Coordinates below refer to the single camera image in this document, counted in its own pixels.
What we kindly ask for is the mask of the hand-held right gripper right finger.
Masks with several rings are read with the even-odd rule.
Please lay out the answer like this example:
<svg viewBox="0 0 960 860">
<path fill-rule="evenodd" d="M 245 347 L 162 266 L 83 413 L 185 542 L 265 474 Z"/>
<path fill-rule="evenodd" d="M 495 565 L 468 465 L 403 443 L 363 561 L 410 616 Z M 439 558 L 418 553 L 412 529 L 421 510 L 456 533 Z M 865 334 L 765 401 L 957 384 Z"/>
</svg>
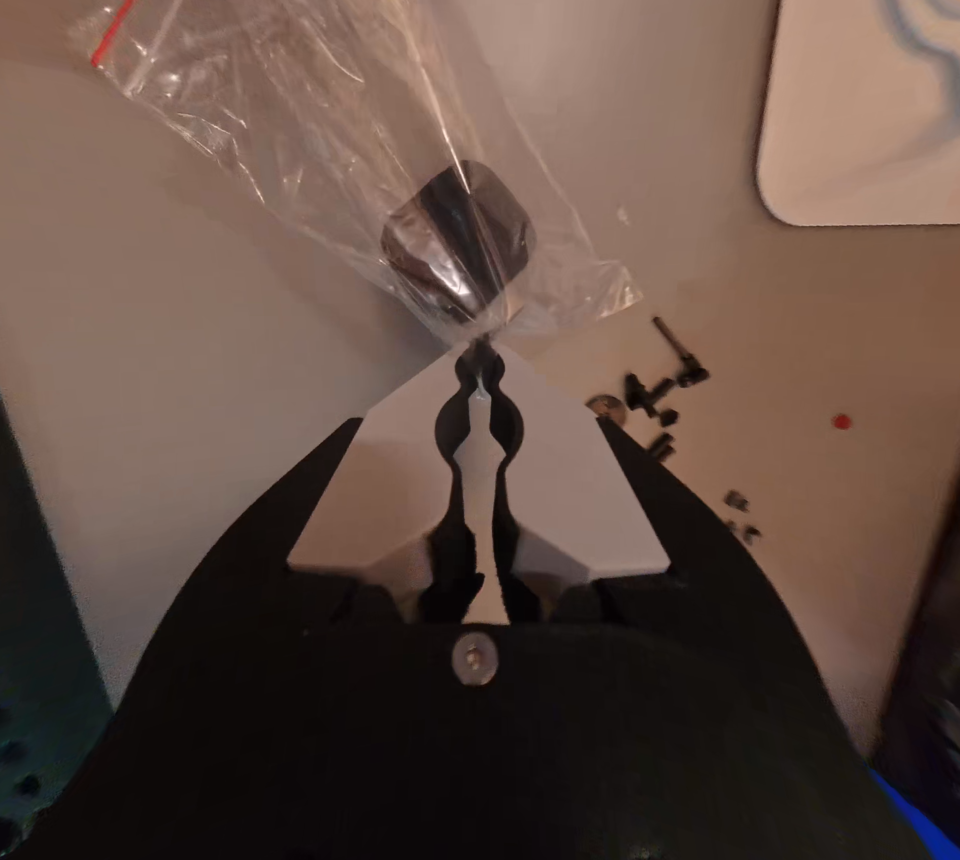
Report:
<svg viewBox="0 0 960 860">
<path fill-rule="evenodd" d="M 486 354 L 489 432 L 503 451 L 491 541 L 508 623 L 543 620 L 570 589 L 666 575 L 670 557 L 599 417 L 507 347 Z"/>
</svg>

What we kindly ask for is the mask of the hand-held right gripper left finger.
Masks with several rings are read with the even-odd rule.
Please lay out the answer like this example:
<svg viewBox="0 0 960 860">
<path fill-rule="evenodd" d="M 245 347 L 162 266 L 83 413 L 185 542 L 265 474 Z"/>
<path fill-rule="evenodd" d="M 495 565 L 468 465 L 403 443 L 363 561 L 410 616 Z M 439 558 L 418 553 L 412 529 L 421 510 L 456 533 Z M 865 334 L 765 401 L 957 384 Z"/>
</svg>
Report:
<svg viewBox="0 0 960 860">
<path fill-rule="evenodd" d="M 291 570 L 382 588 L 425 622 L 466 618 L 482 589 L 457 461 L 472 428 L 474 353 L 460 344 L 366 413 L 288 554 Z"/>
</svg>

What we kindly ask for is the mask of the black lego tyre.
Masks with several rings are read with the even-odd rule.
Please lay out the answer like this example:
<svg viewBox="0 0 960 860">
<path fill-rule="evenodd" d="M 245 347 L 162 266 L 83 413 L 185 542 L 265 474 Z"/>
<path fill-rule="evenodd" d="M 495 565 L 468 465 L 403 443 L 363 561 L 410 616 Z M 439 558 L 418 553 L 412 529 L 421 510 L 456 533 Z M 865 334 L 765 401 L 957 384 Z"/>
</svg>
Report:
<svg viewBox="0 0 960 860">
<path fill-rule="evenodd" d="M 443 169 L 386 220 L 380 251 L 414 306 L 445 326 L 476 324 L 528 268 L 537 245 L 526 209 L 490 167 Z"/>
</svg>

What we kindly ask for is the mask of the clear bag of lego parts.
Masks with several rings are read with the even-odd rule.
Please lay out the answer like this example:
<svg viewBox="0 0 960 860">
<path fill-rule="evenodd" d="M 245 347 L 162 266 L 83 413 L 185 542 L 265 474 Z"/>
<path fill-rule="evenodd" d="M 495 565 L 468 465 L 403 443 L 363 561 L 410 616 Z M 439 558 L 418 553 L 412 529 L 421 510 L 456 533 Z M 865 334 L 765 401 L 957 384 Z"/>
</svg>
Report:
<svg viewBox="0 0 960 860">
<path fill-rule="evenodd" d="M 637 304 L 517 121 L 456 0 L 90 0 L 70 31 L 125 98 L 215 161 L 277 221 L 449 345 L 550 336 Z M 463 327 L 419 310 L 380 250 L 389 216 L 462 160 L 494 170 L 536 246 Z"/>
</svg>

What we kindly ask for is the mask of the pile of small lego pieces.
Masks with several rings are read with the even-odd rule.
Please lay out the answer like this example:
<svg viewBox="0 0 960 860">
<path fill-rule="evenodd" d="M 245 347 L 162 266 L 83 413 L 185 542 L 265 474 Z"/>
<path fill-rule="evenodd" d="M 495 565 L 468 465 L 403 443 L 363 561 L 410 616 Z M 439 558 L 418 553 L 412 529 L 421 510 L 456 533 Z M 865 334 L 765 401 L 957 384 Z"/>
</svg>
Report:
<svg viewBox="0 0 960 860">
<path fill-rule="evenodd" d="M 668 529 L 685 537 L 690 528 L 680 525 L 682 518 L 707 509 L 709 526 L 718 522 L 732 542 L 761 552 L 763 534 L 746 497 L 756 461 L 748 415 L 728 387 L 704 367 L 695 370 L 690 357 L 682 359 L 636 309 L 588 328 L 570 349 L 584 386 L 610 386 L 595 399 L 617 400 L 600 425 L 661 542 Z"/>
</svg>

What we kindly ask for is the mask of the blue plastic bin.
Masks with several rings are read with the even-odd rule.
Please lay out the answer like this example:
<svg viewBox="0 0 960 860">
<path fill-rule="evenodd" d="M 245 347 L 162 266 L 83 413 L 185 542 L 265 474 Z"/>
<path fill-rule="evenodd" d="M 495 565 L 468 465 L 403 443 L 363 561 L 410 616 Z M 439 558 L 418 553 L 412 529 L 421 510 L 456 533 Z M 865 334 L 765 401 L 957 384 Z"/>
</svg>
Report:
<svg viewBox="0 0 960 860">
<path fill-rule="evenodd" d="M 876 770 L 870 769 L 872 778 L 885 792 L 900 815 L 923 842 L 932 859 L 959 859 L 959 847 L 927 815 L 905 799 Z"/>
</svg>

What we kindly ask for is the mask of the white book stand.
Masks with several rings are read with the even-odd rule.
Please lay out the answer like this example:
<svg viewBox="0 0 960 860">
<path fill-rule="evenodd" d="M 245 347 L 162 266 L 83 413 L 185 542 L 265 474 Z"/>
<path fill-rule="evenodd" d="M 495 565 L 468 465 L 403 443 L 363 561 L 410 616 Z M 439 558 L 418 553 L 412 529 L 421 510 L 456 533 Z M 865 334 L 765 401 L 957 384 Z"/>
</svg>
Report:
<svg viewBox="0 0 960 860">
<path fill-rule="evenodd" d="M 959 0 L 779 0 L 755 162 L 798 229 L 959 225 Z"/>
</svg>

